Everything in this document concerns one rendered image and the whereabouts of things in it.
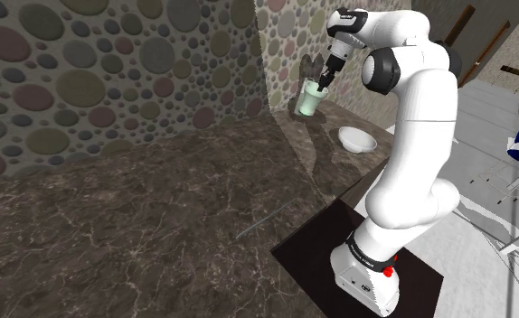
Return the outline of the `pale green cup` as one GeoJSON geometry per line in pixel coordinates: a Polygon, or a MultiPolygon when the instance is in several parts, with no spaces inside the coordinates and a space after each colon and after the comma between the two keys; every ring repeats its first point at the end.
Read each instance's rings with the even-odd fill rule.
{"type": "Polygon", "coordinates": [[[328,94],[328,88],[319,89],[317,82],[306,80],[297,101],[297,113],[303,116],[313,116],[321,100],[328,94]]]}

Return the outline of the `white bowl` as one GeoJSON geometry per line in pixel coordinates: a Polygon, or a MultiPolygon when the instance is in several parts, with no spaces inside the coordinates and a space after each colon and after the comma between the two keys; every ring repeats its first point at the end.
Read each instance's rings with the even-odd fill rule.
{"type": "Polygon", "coordinates": [[[338,139],[345,150],[354,154],[369,153],[377,146],[377,141],[371,135],[351,126],[340,127],[338,139]]]}

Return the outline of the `dark wooden door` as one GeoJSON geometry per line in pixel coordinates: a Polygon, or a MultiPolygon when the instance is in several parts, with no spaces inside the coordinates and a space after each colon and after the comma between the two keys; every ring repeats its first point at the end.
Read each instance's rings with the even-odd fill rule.
{"type": "Polygon", "coordinates": [[[461,59],[458,86],[463,87],[481,65],[482,60],[510,27],[502,16],[506,0],[466,0],[457,15],[445,44],[461,59]]]}

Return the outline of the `dark robot stand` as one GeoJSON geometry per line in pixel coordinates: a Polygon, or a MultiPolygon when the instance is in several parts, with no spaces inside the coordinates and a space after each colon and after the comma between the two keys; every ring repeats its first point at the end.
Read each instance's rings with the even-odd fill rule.
{"type": "MultiPolygon", "coordinates": [[[[327,318],[380,318],[335,284],[331,251],[345,242],[364,217],[340,200],[322,209],[271,253],[327,318]]],[[[403,248],[394,272],[400,301],[387,318],[434,318],[443,275],[403,248]]]]}

